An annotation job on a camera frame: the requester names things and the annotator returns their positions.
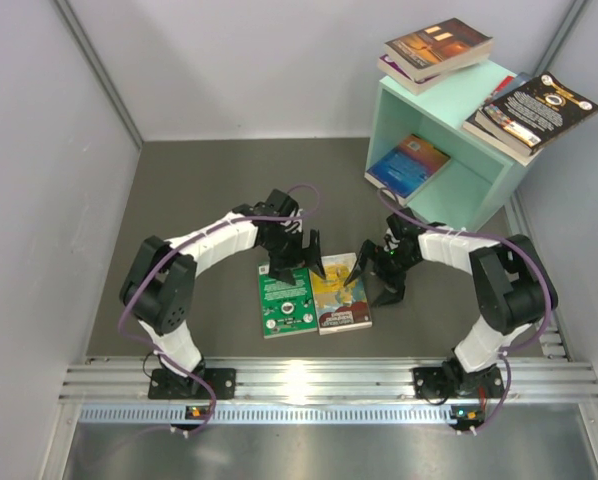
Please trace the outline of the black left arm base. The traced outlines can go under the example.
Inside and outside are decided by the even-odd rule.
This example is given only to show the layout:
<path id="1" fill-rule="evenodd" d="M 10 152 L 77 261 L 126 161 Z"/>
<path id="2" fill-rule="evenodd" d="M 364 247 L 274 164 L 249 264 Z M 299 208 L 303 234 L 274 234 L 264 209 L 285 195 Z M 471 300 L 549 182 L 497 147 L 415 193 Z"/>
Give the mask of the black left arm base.
<path id="1" fill-rule="evenodd" d="M 207 368 L 203 380 L 217 400 L 234 398 L 237 371 L 232 368 Z M 148 389 L 150 400 L 210 400 L 208 390 L 190 377 L 182 377 L 167 368 L 154 369 Z"/>

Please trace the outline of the black back cover book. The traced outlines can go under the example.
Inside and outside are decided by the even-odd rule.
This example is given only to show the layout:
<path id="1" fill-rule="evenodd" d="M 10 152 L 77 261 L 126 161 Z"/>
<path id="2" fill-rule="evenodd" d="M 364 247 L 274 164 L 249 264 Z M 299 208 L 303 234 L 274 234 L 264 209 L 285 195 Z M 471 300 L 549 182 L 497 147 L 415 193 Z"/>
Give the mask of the black back cover book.
<path id="1" fill-rule="evenodd" d="M 516 153 L 531 157 L 597 113 L 597 103 L 545 71 L 484 104 L 475 121 Z"/>

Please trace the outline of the yellow blue cover book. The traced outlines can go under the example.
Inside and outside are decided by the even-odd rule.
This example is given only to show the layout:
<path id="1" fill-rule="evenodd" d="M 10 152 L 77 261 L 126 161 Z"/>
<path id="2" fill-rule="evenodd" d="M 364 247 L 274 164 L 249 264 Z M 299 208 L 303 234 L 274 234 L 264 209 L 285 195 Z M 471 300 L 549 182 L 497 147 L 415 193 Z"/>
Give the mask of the yellow blue cover book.
<path id="1" fill-rule="evenodd" d="M 355 253 L 325 256 L 322 263 L 326 278 L 309 272 L 320 335 L 361 330 L 373 325 L 362 279 L 345 284 L 356 260 Z"/>

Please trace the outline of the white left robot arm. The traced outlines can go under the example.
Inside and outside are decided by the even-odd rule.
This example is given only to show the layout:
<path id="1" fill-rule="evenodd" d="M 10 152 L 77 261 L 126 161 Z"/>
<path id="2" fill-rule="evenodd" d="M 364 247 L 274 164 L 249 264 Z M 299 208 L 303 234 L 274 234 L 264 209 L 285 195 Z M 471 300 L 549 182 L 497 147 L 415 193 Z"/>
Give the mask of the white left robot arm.
<path id="1" fill-rule="evenodd" d="M 274 189 L 266 200 L 239 205 L 187 235 L 145 239 L 120 290 L 119 331 L 129 316 L 137 319 L 173 389 L 196 396 L 206 386 L 205 359 L 187 325 L 197 277 L 235 254 L 261 247 L 272 279 L 290 284 L 292 270 L 299 267 L 323 278 L 320 232 L 312 229 L 304 244 L 305 217 L 290 194 Z"/>

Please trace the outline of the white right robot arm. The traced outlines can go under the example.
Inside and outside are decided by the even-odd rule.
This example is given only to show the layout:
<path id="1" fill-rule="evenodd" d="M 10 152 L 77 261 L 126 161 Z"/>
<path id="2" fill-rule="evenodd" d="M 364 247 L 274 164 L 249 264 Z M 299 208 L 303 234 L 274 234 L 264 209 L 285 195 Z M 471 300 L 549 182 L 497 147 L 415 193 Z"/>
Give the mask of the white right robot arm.
<path id="1" fill-rule="evenodd" d="M 413 216 L 409 208 L 390 215 L 384 243 L 363 242 L 345 283 L 359 278 L 372 262 L 373 274 L 384 285 L 373 304 L 384 306 L 403 300 L 408 271 L 423 261 L 469 274 L 479 317 L 441 366 L 448 389 L 469 396 L 493 370 L 501 349 L 558 306 L 558 294 L 528 237 L 466 236 L 439 222 L 409 222 Z"/>

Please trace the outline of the Edward Tulane dark book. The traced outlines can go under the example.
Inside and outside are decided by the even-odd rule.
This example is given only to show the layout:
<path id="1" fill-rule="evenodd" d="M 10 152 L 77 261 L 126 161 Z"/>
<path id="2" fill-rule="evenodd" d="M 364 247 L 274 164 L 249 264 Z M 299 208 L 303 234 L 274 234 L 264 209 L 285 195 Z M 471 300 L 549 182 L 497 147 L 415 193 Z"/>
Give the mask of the Edward Tulane dark book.
<path id="1" fill-rule="evenodd" d="M 384 44 L 385 53 L 414 81 L 486 60 L 494 39 L 458 18 L 428 26 Z"/>

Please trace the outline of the purple Roald Dahl book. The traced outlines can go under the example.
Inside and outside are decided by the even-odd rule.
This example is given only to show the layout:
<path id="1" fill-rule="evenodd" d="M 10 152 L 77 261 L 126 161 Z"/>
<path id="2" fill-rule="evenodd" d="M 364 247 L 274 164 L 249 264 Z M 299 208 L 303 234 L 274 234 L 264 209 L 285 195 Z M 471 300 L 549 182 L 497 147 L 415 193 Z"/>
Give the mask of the purple Roald Dahl book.
<path id="1" fill-rule="evenodd" d="M 445 74 L 440 74 L 423 80 L 413 80 L 388 55 L 380 56 L 377 65 L 385 75 L 414 95 L 424 93 L 445 79 Z"/>

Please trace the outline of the orange blue sunset book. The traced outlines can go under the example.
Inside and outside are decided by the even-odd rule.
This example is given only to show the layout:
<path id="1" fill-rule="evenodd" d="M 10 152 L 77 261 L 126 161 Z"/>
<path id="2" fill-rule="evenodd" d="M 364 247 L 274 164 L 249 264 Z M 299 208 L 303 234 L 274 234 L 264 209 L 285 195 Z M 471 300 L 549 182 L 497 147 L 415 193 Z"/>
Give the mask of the orange blue sunset book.
<path id="1" fill-rule="evenodd" d="M 371 165 L 364 177 L 377 188 L 388 189 L 405 206 L 450 161 L 450 155 L 424 138 L 410 134 Z"/>

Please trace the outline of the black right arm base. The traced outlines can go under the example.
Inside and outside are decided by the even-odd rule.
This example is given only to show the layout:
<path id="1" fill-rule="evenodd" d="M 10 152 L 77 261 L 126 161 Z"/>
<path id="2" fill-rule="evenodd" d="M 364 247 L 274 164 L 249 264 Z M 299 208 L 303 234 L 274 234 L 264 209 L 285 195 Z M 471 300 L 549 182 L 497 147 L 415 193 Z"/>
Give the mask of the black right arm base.
<path id="1" fill-rule="evenodd" d="M 441 366 L 417 367 L 412 371 L 415 397 L 432 403 L 442 400 L 499 399 L 504 381 L 497 367 L 477 373 L 449 373 Z"/>

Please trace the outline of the red Treehouse book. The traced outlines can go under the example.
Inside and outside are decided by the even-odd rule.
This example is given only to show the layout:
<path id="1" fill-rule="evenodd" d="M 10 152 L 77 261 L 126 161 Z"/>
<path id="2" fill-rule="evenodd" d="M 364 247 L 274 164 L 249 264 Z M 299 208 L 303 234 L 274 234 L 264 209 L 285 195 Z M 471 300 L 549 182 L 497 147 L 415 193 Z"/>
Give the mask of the red Treehouse book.
<path id="1" fill-rule="evenodd" d="M 485 98 L 483 101 L 484 104 L 493 101 L 494 99 L 498 98 L 502 95 L 506 89 L 513 83 L 516 79 L 515 76 L 506 76 L 498 85 L 497 87 Z"/>

